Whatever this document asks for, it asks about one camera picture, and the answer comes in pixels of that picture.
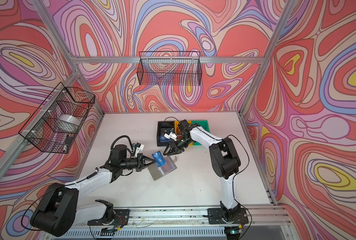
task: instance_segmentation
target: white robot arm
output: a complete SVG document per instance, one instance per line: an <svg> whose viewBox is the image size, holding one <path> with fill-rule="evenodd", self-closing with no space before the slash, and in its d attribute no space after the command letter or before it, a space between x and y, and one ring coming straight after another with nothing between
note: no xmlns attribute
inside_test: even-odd
<svg viewBox="0 0 356 240"><path fill-rule="evenodd" d="M50 185L30 218L30 224L56 237L65 234L70 227L90 220L96 220L102 225L111 224L115 216L113 204L95 200L91 204L78 205L78 200L116 180L122 175L123 169L135 169L140 172L153 164L155 160L143 156L139 153L140 149L142 144L136 144L136 149L131 155L137 153L137 156L126 158L125 145L119 144L115 147L112 145L105 165L96 168L89 176L66 184Z"/></svg>
<svg viewBox="0 0 356 240"><path fill-rule="evenodd" d="M163 154L167 156L180 154L193 141L209 148L212 168L220 177L222 219L225 222L235 220L248 222L247 218L243 218L245 209L241 208L238 202L236 184L233 184L234 176L240 166L240 159L232 140L228 137L224 139L216 137L199 124L189 124L186 120L180 121L178 127L183 137L175 141L171 140Z"/></svg>
<svg viewBox="0 0 356 240"><path fill-rule="evenodd" d="M212 219L217 218L226 223L234 221L243 225L248 223L248 218L244 217L245 209L241 208L237 201L237 195L234 194L236 188L232 181L238 172L240 160L232 140L228 137L224 139L216 137L205 131L200 125L189 124L186 120L181 121L178 126L183 137L172 138L175 141L169 142L164 155L179 154L191 142L197 141L209 148L213 170L220 177L221 209L215 211L220 212L220 215L213 214L211 216L211 209L208 209L209 222L211 223ZM33 227L60 237L73 225L89 220L96 220L103 225L112 224L115 216L113 204L104 200L96 200L91 204L78 205L78 200L116 180L122 175L123 169L135 169L139 172L155 162L154 159L139 153L143 148L142 144L137 144L136 149L132 151L132 156L137 155L136 157L127 158L128 149L125 145L119 144L113 147L116 140L111 146L110 156L105 165L96 168L94 173L64 185L55 183L48 187L30 219L30 224Z"/></svg>

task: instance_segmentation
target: wire mesh basket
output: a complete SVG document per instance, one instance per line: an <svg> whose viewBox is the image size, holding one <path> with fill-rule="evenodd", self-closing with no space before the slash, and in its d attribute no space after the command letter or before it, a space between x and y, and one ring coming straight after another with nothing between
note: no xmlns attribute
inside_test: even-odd
<svg viewBox="0 0 356 240"><path fill-rule="evenodd" d="M41 152L68 153L94 102L94 94L63 86L32 129L22 131L24 125L19 134Z"/></svg>
<svg viewBox="0 0 356 240"><path fill-rule="evenodd" d="M200 85L199 51L142 51L137 76L140 85Z"/></svg>

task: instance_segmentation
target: black mounting bracket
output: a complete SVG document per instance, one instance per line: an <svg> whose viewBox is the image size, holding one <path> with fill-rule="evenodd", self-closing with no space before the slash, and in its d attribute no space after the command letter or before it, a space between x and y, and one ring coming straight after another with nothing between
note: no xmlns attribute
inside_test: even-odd
<svg viewBox="0 0 356 240"><path fill-rule="evenodd" d="M207 218L210 224L236 223L243 226L248 223L246 209L240 204L233 209L226 209L222 203L220 205L221 208L207 209Z"/></svg>
<svg viewBox="0 0 356 240"><path fill-rule="evenodd" d="M113 211L113 218L110 219L109 222L112 222L109 224L109 226L113 226L114 228L117 228L119 226L125 226L128 224L129 221L129 209L112 209ZM90 220L87 222L89 226L106 226L107 223L105 223L107 220L103 218L101 219L96 219L96 220Z"/></svg>

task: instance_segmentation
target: psychedelic wall pattern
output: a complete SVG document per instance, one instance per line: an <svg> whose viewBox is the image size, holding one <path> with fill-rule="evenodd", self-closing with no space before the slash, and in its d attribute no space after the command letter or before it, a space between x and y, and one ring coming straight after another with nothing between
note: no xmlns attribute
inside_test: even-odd
<svg viewBox="0 0 356 240"><path fill-rule="evenodd" d="M244 117L300 239L356 239L356 1L298 3Z"/></svg>
<svg viewBox="0 0 356 240"><path fill-rule="evenodd" d="M0 157L70 69L26 0L0 1Z"/></svg>
<svg viewBox="0 0 356 240"><path fill-rule="evenodd" d="M199 50L203 56L238 56L254 49L253 56L262 56L284 2L59 0L46 4L76 56L138 56L139 51L160 51L165 46Z"/></svg>
<svg viewBox="0 0 356 240"><path fill-rule="evenodd" d="M200 86L139 85L137 64L80 64L104 112L237 111L257 64L216 63Z"/></svg>
<svg viewBox="0 0 356 240"><path fill-rule="evenodd" d="M70 75L34 10L29 0L0 1L0 157L43 99ZM20 225L23 210L46 186L74 177L98 119L92 109L69 154L41 153L31 145L25 148L0 181L0 239L36 237L37 232Z"/></svg>
<svg viewBox="0 0 356 240"><path fill-rule="evenodd" d="M262 56L284 2L72 0L47 4L76 56L190 50L202 56ZM136 64L80 64L106 112L239 110L257 65L204 64L202 68L203 86L185 88L139 86Z"/></svg>

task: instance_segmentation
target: mounting plate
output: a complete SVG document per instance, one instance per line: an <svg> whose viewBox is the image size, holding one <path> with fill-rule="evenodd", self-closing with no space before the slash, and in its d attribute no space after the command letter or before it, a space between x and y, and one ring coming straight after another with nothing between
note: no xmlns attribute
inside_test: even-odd
<svg viewBox="0 0 356 240"><path fill-rule="evenodd" d="M129 209L113 209L113 211L115 212L115 215L123 217L123 219L125 220L124 225L127 225L128 221L129 221L130 210ZM121 217L115 217L113 223L111 223L109 226L114 226L114 227L119 227L120 225L122 226L123 219ZM90 220L87 224L90 226L106 226L99 220Z"/></svg>
<svg viewBox="0 0 356 240"><path fill-rule="evenodd" d="M225 224L222 220L222 211L221 208L218 209L207 209L207 215L209 216L209 223L210 224ZM228 222L238 223L245 225L248 223L248 217L245 208L240 208L239 213L235 215L231 220Z"/></svg>

